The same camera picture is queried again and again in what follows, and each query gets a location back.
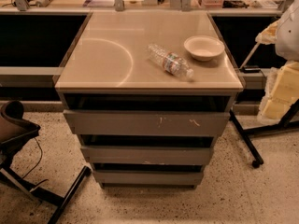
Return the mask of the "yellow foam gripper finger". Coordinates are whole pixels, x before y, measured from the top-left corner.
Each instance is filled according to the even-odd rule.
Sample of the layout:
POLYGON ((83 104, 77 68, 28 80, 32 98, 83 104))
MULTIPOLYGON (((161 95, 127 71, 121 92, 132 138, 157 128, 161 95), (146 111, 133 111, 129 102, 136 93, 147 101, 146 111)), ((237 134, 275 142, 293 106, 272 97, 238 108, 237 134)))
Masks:
POLYGON ((272 67, 264 91, 257 120, 265 125, 278 124, 299 99, 299 62, 287 61, 279 69, 272 67))
POLYGON ((265 29, 255 37, 255 41, 260 44, 270 45, 275 44, 277 41, 276 32, 278 28, 278 21, 269 24, 265 29))

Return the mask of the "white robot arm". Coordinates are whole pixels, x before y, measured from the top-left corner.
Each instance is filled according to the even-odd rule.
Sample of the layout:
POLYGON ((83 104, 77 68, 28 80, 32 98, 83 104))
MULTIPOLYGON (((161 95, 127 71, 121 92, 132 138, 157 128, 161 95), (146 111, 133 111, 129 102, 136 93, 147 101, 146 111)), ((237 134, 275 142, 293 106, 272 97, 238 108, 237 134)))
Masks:
POLYGON ((299 0, 258 33, 255 41, 274 44, 276 55, 286 60, 280 68, 270 69, 258 113, 262 124, 277 124, 299 99, 299 0))

